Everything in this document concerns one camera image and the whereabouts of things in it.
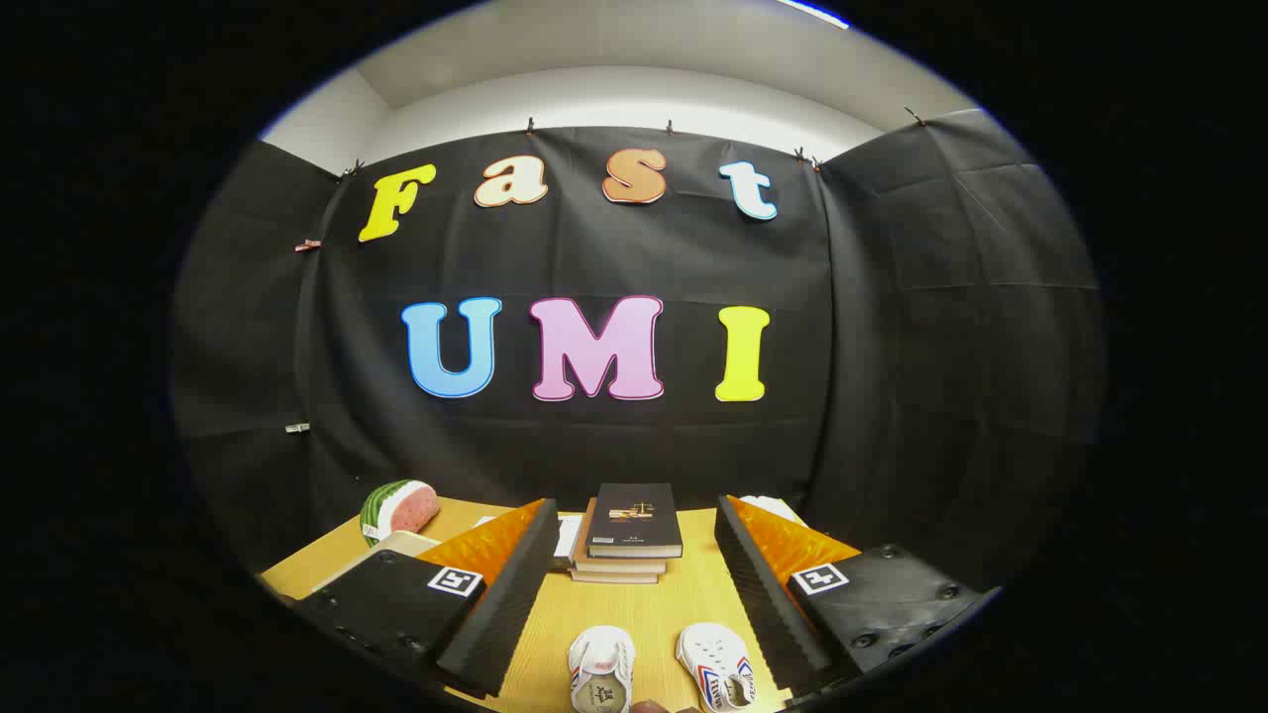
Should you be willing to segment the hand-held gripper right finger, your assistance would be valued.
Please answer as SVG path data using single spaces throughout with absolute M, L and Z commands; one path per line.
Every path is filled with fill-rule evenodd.
M 856 551 L 730 495 L 714 538 L 775 685 L 798 697 L 869 688 L 995 600 L 905 546 Z

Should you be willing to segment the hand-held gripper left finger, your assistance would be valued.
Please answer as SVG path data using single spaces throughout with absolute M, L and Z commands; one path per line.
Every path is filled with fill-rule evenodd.
M 411 684 L 497 697 L 558 533 L 557 502 L 539 499 L 421 554 L 369 554 L 293 609 Z

